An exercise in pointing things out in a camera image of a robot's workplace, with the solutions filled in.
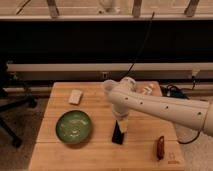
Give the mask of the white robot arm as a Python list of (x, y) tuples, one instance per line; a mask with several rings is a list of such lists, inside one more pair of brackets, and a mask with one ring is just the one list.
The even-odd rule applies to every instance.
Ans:
[(213, 137), (213, 103), (138, 93), (131, 77), (124, 77), (120, 82), (106, 80), (102, 87), (118, 122), (124, 121), (130, 110), (135, 110)]

